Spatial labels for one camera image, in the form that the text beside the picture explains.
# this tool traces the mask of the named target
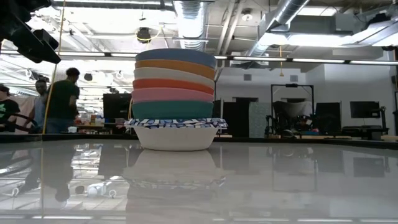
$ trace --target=bowl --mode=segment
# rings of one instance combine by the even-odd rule
[[[145,78],[134,80],[132,85],[135,90],[140,90],[143,88],[180,88],[185,90],[196,90],[210,95],[214,94],[214,89],[206,85],[164,78]]]
[[[180,88],[143,88],[133,90],[132,103],[141,103],[147,101],[175,101],[175,100],[193,100],[212,103],[213,95]]]
[[[214,80],[215,75],[215,70],[210,67],[177,60],[142,60],[136,62],[135,68],[168,68],[200,75],[210,80]]]
[[[205,85],[214,90],[214,81],[200,75],[167,68],[136,68],[134,79],[171,79]]]
[[[152,101],[132,106],[136,119],[195,119],[211,118],[213,103],[203,101]]]
[[[154,49],[139,53],[136,61],[142,60],[179,60],[184,62],[198,63],[215,69],[216,59],[214,56],[189,49]]]
[[[218,128],[157,128],[135,126],[145,149],[161,151],[197,151],[210,147]]]

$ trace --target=green shirt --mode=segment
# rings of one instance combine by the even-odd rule
[[[75,119],[76,108],[69,105],[70,97],[79,98],[80,90],[69,80],[62,80],[54,83],[50,105],[49,118]]]

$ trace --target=stack of bowls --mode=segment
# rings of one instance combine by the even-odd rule
[[[192,151],[210,146],[225,121],[213,119],[216,59],[187,49],[148,50],[136,56],[132,111],[126,126],[145,148]]]

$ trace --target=pink bowl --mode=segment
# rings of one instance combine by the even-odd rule
[[[180,88],[143,88],[133,90],[131,95],[133,104],[147,101],[194,100],[213,102],[214,100],[211,94]]]

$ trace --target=orange bowl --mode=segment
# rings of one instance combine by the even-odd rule
[[[142,88],[181,88],[186,90],[201,91],[211,95],[214,93],[214,90],[212,88],[202,84],[163,78],[146,78],[141,80],[134,80],[132,85],[134,89],[138,90]]]
[[[215,75],[215,71],[210,67],[178,60],[142,60],[136,62],[136,68],[168,68],[193,73],[211,80],[214,80]]]

